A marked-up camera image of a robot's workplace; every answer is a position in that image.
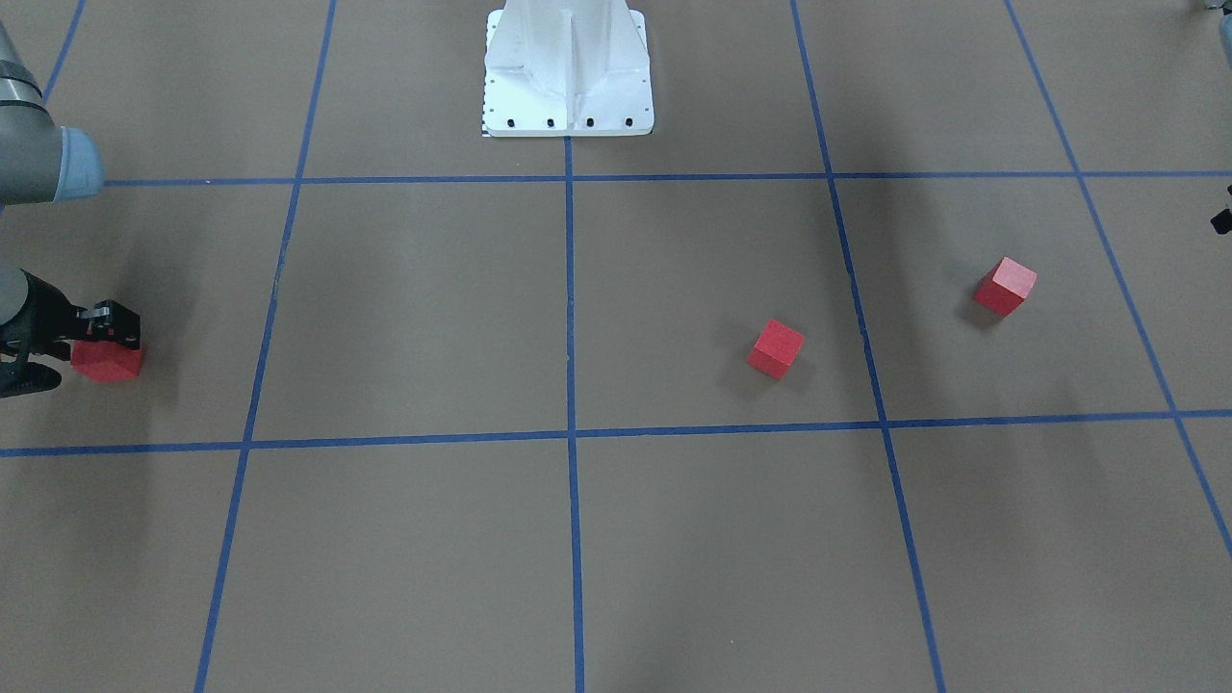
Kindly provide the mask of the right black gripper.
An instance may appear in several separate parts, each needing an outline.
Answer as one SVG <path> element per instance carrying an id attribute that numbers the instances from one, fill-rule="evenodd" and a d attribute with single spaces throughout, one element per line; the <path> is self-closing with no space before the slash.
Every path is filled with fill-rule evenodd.
<path id="1" fill-rule="evenodd" d="M 62 374 L 28 359 L 67 359 L 62 342 L 110 343 L 140 350 L 140 314 L 117 301 L 92 308 L 73 305 L 44 280 L 25 270 L 1 273 L 1 398 L 39 395 L 62 386 Z"/>

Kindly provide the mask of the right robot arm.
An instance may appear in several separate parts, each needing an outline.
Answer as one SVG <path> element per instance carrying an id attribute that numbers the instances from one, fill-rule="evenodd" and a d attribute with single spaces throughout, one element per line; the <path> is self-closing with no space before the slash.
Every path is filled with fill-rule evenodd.
<path id="1" fill-rule="evenodd" d="M 95 141 L 62 127 L 47 110 L 39 79 L 7 30 L 1 31 L 1 202 L 62 203 L 101 192 L 103 166 Z M 95 382 L 140 374 L 140 314 L 117 301 L 74 305 L 62 290 L 12 263 L 1 268 L 1 395 L 18 398 L 62 385 L 62 372 L 37 361 L 67 361 Z"/>

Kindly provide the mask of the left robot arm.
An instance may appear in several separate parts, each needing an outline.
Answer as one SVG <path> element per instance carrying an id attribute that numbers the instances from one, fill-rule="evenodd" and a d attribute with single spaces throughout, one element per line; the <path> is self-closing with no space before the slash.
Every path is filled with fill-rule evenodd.
<path id="1" fill-rule="evenodd" d="M 1193 1 L 1193 4 L 1202 12 L 1218 14 L 1218 25 L 1216 25 L 1218 48 L 1226 65 L 1231 67 L 1231 1 Z M 1210 219 L 1211 227 L 1218 236 L 1231 233 L 1231 185 L 1226 189 L 1226 197 L 1223 208 L 1220 208 L 1218 213 Z"/>

